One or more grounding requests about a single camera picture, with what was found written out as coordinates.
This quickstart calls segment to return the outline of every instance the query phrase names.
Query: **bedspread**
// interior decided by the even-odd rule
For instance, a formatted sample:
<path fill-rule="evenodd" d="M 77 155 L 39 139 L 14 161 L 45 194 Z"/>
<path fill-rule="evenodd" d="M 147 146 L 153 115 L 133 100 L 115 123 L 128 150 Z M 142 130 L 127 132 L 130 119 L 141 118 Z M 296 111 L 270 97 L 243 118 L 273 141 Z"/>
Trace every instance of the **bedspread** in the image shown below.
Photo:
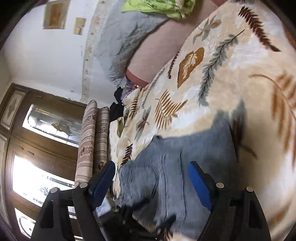
<path fill-rule="evenodd" d="M 283 240 L 296 213 L 295 64 L 271 10 L 260 1 L 226 2 L 148 86 L 123 100 L 118 166 L 134 160 L 154 135 L 199 132 L 221 115 L 231 126 L 241 188 L 254 188 L 272 239 Z M 114 192 L 120 193 L 118 176 Z"/>

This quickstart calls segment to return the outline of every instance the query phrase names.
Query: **cloth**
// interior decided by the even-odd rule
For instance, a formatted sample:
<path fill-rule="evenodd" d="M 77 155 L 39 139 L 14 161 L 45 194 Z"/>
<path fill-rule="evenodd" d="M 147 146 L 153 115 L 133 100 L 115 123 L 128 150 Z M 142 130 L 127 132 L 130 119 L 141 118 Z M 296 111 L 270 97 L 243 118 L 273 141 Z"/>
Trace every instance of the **cloth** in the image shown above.
<path fill-rule="evenodd" d="M 130 92 L 133 90 L 139 88 L 140 86 L 136 85 L 130 79 L 126 76 L 126 85 L 123 88 L 122 94 L 121 94 L 121 100 L 124 99 Z"/>
<path fill-rule="evenodd" d="M 97 110 L 93 174 L 101 171 L 108 161 L 109 112 L 108 107 Z"/>
<path fill-rule="evenodd" d="M 75 187 L 82 182 L 88 182 L 92 176 L 96 116 L 96 101 L 91 100 L 85 108 L 82 120 L 77 168 L 75 173 Z"/>
<path fill-rule="evenodd" d="M 121 101 L 121 95 L 122 95 L 122 88 L 118 88 L 114 92 L 114 97 L 117 100 L 117 104 L 115 102 L 112 103 L 110 106 L 110 122 L 117 120 L 119 117 L 123 116 L 123 105 Z"/>
<path fill-rule="evenodd" d="M 170 18 L 180 19 L 190 15 L 195 0 L 127 0 L 122 11 L 141 11 L 163 13 Z"/>
<path fill-rule="evenodd" d="M 152 142 L 119 169 L 120 206 L 133 206 L 145 198 L 150 203 L 134 212 L 137 219 L 161 225 L 171 215 L 171 231 L 197 239 L 210 212 L 204 208 L 188 176 L 188 164 L 195 160 L 205 173 L 227 188 L 238 188 L 238 163 L 228 121 L 184 137 L 161 138 Z"/>
<path fill-rule="evenodd" d="M 221 23 L 211 25 L 212 19 Z M 210 128 L 218 112 L 229 118 L 238 147 L 240 190 L 255 190 L 272 239 L 283 240 L 296 217 L 295 64 L 296 51 L 265 4 L 224 3 L 147 87 L 123 100 L 129 115 L 117 146 L 118 166 L 135 160 L 155 135 Z"/>
<path fill-rule="evenodd" d="M 105 23 L 94 49 L 105 75 L 117 87 L 126 82 L 128 61 L 146 35 L 168 19 L 161 14 L 121 12 L 124 0 L 118 0 Z"/>

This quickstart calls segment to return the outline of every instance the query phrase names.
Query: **screw head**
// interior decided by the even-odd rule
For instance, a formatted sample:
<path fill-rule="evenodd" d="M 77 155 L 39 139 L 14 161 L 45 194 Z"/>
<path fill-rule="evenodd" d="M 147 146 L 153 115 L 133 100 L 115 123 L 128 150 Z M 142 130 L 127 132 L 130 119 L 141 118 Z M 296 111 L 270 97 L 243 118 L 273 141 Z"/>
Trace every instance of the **screw head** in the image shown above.
<path fill-rule="evenodd" d="M 58 189 L 58 188 L 52 188 L 52 189 L 50 189 L 50 192 L 51 192 L 51 193 L 55 193 L 55 192 L 57 192 L 57 189 Z"/>
<path fill-rule="evenodd" d="M 248 191 L 248 192 L 253 192 L 254 189 L 253 189 L 252 187 L 247 187 L 247 191 Z"/>
<path fill-rule="evenodd" d="M 80 183 L 79 187 L 86 188 L 87 185 L 88 185 L 87 182 L 82 182 L 82 183 Z"/>
<path fill-rule="evenodd" d="M 223 188 L 224 187 L 224 184 L 223 183 L 216 183 L 216 187 L 217 188 Z"/>

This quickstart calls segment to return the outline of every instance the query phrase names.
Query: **pillow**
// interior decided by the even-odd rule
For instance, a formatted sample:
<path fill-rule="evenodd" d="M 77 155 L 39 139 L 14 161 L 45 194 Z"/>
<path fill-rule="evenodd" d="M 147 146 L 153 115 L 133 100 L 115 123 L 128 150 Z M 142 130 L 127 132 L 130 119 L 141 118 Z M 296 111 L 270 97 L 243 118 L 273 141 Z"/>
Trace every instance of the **pillow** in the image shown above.
<path fill-rule="evenodd" d="M 128 61 L 139 44 L 149 32 L 168 19 L 162 14 L 121 12 L 124 2 L 118 0 L 114 4 L 94 50 L 105 75 L 117 87 L 124 87 Z"/>

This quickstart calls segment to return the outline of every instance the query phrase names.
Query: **window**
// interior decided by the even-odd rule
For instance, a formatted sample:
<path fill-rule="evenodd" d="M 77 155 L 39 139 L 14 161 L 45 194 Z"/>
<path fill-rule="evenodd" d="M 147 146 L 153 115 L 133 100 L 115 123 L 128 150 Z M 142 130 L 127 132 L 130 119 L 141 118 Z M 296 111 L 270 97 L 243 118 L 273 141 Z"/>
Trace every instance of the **window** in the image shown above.
<path fill-rule="evenodd" d="M 17 216 L 17 222 L 20 227 L 22 234 L 31 237 L 36 221 L 23 214 L 20 210 L 15 208 L 15 214 Z M 74 236 L 75 241 L 83 241 L 83 238 L 80 236 Z"/>
<path fill-rule="evenodd" d="M 31 105 L 22 126 L 44 137 L 78 148 L 81 125 L 81 120 Z"/>
<path fill-rule="evenodd" d="M 14 156 L 12 171 L 12 189 L 28 201 L 42 207 L 50 189 L 74 188 L 74 182 L 46 172 L 26 159 Z"/>

